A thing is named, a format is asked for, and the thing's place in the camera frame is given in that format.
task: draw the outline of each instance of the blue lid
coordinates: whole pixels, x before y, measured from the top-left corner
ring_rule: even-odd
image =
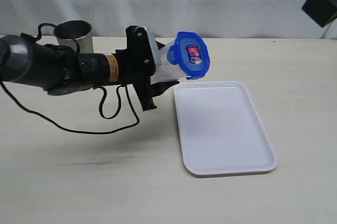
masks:
[[[167,54],[167,60],[173,65],[179,64],[188,75],[186,79],[202,78],[210,68],[207,46],[194,32],[178,32],[174,45]]]

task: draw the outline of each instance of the table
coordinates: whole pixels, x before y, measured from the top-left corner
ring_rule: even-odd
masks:
[[[182,163],[172,89],[148,112],[132,90],[140,125],[107,136],[60,131],[1,91],[0,223],[336,223],[336,41],[205,41],[211,68],[203,80],[248,87],[279,160],[275,171],[191,176]],[[125,48],[126,38],[94,38],[94,46],[109,53]],[[28,108],[67,127],[110,130],[134,122],[125,97],[121,115],[106,121],[97,112],[100,90],[50,97],[7,86]],[[117,106],[114,89],[108,88],[107,113]]]

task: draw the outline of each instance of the white tray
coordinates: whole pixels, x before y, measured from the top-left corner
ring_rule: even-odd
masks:
[[[265,173],[277,166],[260,117],[241,83],[183,83],[174,89],[174,99],[183,161],[191,173]]]

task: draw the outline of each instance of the stainless steel cup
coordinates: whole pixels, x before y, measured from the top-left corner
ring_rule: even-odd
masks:
[[[82,20],[65,21],[54,28],[58,44],[71,47],[76,51],[76,40],[81,53],[94,53],[91,25]]]

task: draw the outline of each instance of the white curtain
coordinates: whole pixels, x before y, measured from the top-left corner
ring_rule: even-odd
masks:
[[[156,36],[180,30],[204,37],[337,37],[301,7],[305,0],[0,0],[0,34],[36,34],[39,23],[83,19],[97,36],[124,36],[143,25]]]

